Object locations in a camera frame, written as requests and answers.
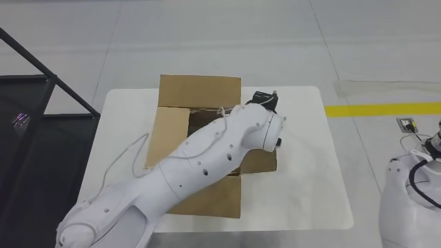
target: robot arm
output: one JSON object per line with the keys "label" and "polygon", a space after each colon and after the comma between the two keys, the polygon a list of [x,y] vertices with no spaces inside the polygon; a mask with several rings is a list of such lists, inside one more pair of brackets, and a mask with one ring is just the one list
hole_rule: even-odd
{"label": "robot arm", "polygon": [[192,134],[142,178],[112,185],[93,201],[75,205],[57,229],[57,247],[108,247],[123,224],[141,228],[136,248],[144,248],[162,215],[188,196],[236,169],[251,149],[274,151],[284,118],[262,105],[237,105]]}
{"label": "robot arm", "polygon": [[388,164],[379,217],[383,248],[440,246],[440,157],[441,131]]}

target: yellow floor line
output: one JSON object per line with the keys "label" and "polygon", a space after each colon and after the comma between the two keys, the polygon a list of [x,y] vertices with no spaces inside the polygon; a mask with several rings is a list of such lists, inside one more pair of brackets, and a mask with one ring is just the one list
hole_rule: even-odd
{"label": "yellow floor line", "polygon": [[434,115],[441,114],[441,103],[394,103],[385,105],[330,105],[329,118],[351,116]]}

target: white tabletop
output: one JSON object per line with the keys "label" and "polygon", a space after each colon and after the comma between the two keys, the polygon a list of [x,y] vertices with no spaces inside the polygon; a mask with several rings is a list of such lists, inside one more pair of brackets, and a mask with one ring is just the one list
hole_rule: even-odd
{"label": "white tabletop", "polygon": [[[275,172],[242,175],[240,218],[166,214],[155,232],[348,229],[353,217],[327,117],[316,87],[243,87],[242,102],[277,90],[277,112],[287,117]],[[94,194],[107,166],[133,140],[151,132],[158,89],[107,94],[79,200]],[[132,177],[133,147],[107,175],[107,183]],[[147,145],[136,166],[142,170]]]}

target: floor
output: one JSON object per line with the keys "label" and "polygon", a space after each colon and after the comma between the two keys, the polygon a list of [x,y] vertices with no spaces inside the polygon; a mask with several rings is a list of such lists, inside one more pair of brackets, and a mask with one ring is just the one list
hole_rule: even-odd
{"label": "floor", "polygon": [[[0,10],[0,27],[98,111],[111,89],[158,87],[160,74],[315,85],[325,105],[441,99],[424,88],[441,83],[441,0],[0,0]],[[36,72],[4,44],[0,54],[0,74]],[[378,89],[378,81],[388,83]],[[47,112],[82,109],[57,90]],[[441,119],[412,117],[427,134]],[[329,126],[353,228],[155,234],[150,247],[380,247],[384,167],[401,153],[396,118],[330,118]]]}

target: cardboard box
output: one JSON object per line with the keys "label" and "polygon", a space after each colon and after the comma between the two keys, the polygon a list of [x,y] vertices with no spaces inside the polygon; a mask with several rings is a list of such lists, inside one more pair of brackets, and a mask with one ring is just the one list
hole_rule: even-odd
{"label": "cardboard box", "polygon": [[[241,80],[224,76],[161,75],[158,109],[146,167],[171,154],[189,135],[216,118],[220,107],[240,105]],[[273,172],[276,152],[254,149],[238,169],[175,206],[170,214],[240,218],[240,174]]]}

